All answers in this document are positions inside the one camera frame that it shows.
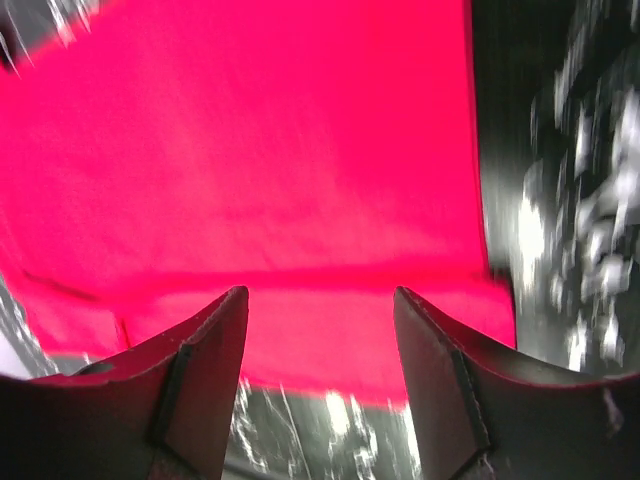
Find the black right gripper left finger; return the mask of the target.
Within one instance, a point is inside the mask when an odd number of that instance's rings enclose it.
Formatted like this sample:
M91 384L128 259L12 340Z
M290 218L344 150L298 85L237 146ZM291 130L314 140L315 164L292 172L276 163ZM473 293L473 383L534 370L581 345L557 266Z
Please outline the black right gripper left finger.
M1 381L5 479L218 479L248 323L235 287L73 375Z

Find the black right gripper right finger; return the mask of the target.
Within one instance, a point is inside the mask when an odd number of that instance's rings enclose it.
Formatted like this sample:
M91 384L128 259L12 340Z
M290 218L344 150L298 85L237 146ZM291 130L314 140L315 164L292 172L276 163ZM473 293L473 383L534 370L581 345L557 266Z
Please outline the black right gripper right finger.
M402 370L426 479L635 479L639 378L535 359L394 294Z

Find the pink red t-shirt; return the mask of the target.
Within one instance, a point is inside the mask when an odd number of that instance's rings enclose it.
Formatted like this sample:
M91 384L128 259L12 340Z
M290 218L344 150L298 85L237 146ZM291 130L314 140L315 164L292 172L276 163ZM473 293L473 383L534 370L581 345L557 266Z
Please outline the pink red t-shirt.
M1 74L1 270L51 355L249 290L242 377L402 404L393 293L508 345L466 1L117 1Z

